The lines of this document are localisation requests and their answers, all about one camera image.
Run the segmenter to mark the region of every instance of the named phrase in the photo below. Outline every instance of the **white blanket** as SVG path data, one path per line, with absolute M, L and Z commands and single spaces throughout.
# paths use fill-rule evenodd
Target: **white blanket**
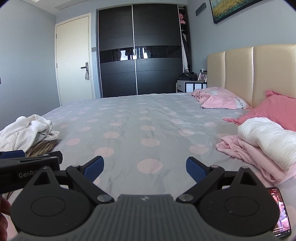
M 44 140 L 55 140 L 59 131 L 52 130 L 52 122 L 39 115 L 21 116 L 0 131 L 0 151 L 23 150 Z
M 251 118 L 238 127 L 238 136 L 260 147 L 282 170 L 296 162 L 296 132 L 285 130 L 268 118 Z

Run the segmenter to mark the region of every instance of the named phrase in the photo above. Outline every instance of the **sliding wardrobe door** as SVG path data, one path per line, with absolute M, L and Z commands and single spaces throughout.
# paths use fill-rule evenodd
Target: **sliding wardrobe door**
M 103 97 L 136 95 L 132 7 L 100 10 L 98 21 Z
M 138 94 L 173 93 L 183 72 L 177 5 L 133 5 Z

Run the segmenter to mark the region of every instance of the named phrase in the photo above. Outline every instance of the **headboard panel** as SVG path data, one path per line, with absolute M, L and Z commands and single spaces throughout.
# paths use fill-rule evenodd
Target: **headboard panel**
M 296 45 L 263 45 L 210 54 L 208 87 L 223 87 L 256 107 L 271 89 L 296 98 Z

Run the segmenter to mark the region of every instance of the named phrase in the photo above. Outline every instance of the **phone screen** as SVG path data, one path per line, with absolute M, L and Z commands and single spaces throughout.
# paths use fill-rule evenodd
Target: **phone screen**
M 290 222 L 288 218 L 288 213 L 283 201 L 283 198 L 281 196 L 281 193 L 278 188 L 267 188 L 270 195 L 274 199 L 274 201 L 279 206 L 279 220 L 273 230 L 273 234 L 281 239 L 284 239 L 291 235 L 291 228 L 290 228 Z

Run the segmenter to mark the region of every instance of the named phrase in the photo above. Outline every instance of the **pillowcase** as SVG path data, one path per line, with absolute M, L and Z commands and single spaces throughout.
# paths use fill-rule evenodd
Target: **pillowcase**
M 242 98 L 238 97 L 231 91 L 220 88 L 210 87 L 206 89 L 197 89 L 191 93 L 203 108 L 215 109 L 252 109 Z
M 238 119 L 223 120 L 240 125 L 250 118 L 266 117 L 286 130 L 296 131 L 296 99 L 271 90 L 266 90 L 265 94 L 267 98 L 249 113 Z

